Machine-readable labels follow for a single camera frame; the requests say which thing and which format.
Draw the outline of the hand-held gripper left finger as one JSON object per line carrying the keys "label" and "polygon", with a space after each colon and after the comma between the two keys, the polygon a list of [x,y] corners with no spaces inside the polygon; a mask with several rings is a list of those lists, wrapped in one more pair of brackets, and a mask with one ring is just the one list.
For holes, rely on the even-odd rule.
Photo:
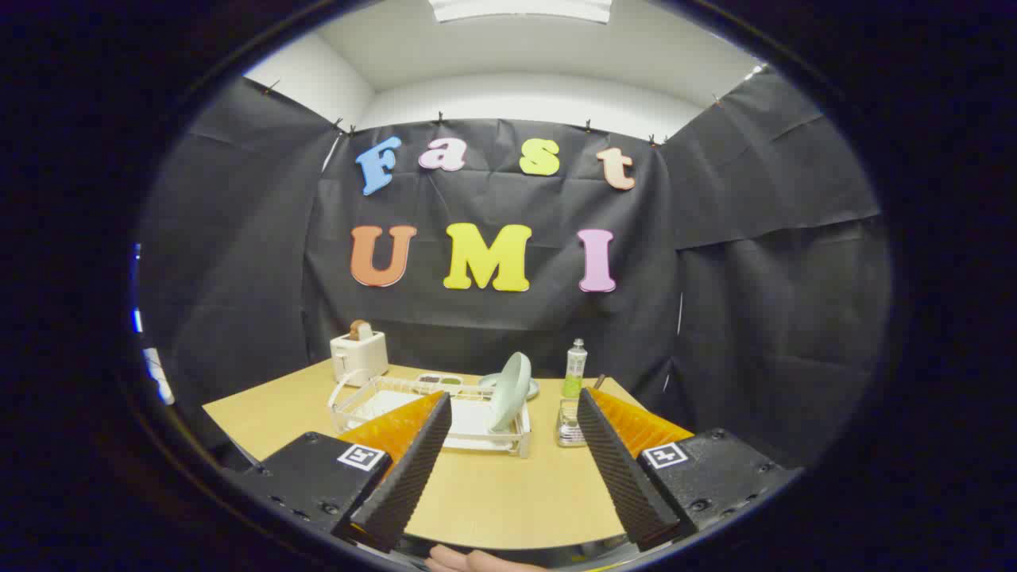
{"label": "hand-held gripper left finger", "polygon": [[327,437],[309,431],[226,479],[320,535],[391,551],[416,511],[453,423],[438,391]]}

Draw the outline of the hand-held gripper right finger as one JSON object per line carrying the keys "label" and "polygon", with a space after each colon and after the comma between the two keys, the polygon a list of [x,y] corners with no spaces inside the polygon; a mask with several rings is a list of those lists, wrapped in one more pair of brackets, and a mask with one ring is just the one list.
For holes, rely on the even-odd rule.
{"label": "hand-held gripper right finger", "polygon": [[641,550],[715,528],[799,477],[726,428],[691,434],[599,388],[578,423],[625,535]]}

